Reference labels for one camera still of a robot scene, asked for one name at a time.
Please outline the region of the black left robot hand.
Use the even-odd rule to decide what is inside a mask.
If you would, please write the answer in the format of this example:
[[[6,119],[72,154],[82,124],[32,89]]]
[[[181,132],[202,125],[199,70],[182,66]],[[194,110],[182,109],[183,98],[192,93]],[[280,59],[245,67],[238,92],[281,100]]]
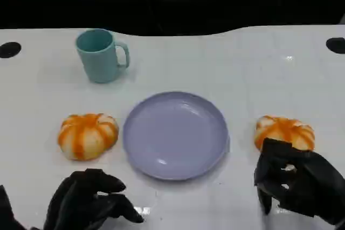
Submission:
[[[54,193],[44,229],[99,229],[108,218],[140,224],[143,217],[121,192],[125,184],[102,169],[75,171]]]

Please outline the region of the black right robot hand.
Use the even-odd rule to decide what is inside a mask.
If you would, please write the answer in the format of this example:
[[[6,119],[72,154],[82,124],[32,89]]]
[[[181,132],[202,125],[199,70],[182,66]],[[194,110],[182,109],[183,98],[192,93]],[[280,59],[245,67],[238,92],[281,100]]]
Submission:
[[[275,199],[283,209],[344,229],[344,178],[318,153],[265,138],[254,184],[265,215]]]

